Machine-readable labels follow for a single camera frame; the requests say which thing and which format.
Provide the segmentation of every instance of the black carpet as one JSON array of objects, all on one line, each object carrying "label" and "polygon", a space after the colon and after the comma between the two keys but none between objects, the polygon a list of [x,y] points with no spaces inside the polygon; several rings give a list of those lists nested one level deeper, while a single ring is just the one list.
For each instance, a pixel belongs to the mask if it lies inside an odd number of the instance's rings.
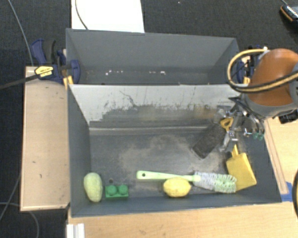
[{"label": "black carpet", "polygon": [[[70,0],[11,0],[29,43],[56,39],[65,47],[70,27]],[[298,0],[286,0],[298,3]],[[241,50],[249,45],[298,52],[298,30],[279,13],[280,0],[142,0],[145,31],[235,37]],[[30,60],[6,0],[0,0],[0,84],[20,79]],[[22,86],[0,91],[0,202],[7,201],[21,164]],[[18,202],[18,193],[13,202]],[[64,236],[64,210],[35,212],[41,238]],[[35,237],[34,221],[10,207],[0,224],[0,238]]]}]

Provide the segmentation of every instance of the green lego brick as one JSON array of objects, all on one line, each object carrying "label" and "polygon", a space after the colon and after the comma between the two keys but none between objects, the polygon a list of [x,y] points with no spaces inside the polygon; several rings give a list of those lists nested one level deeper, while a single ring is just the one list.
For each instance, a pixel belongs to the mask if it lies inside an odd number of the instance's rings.
[{"label": "green lego brick", "polygon": [[128,197],[128,186],[127,185],[109,185],[105,186],[105,197],[106,198],[126,198]]}]

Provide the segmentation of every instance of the green brush handle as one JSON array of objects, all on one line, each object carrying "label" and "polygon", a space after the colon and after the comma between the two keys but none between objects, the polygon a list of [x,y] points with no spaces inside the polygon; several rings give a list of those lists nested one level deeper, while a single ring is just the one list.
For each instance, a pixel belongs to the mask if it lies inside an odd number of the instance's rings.
[{"label": "green brush handle", "polygon": [[166,180],[166,179],[174,178],[174,177],[181,177],[181,178],[186,179],[187,181],[200,181],[201,180],[201,177],[198,175],[178,176],[178,175],[150,172],[150,171],[137,171],[137,179],[138,180]]}]

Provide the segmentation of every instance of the white paper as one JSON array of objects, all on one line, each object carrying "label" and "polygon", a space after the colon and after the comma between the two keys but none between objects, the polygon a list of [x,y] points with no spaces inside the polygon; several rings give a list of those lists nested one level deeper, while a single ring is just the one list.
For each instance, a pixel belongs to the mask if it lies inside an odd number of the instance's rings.
[{"label": "white paper", "polygon": [[[77,9],[89,30],[143,33],[140,0],[77,0]],[[72,28],[85,29],[72,0]]]}]

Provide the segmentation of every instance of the clamp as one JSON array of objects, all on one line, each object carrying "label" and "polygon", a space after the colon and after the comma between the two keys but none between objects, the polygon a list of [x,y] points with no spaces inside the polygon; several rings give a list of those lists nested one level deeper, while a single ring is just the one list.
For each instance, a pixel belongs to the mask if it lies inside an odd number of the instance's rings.
[{"label": "clamp", "polygon": [[59,84],[65,84],[67,77],[72,77],[73,83],[77,84],[80,78],[80,67],[78,60],[67,63],[62,50],[54,53],[55,40],[38,39],[31,44],[32,56],[38,61],[39,66],[35,74],[41,80],[52,80]]}]

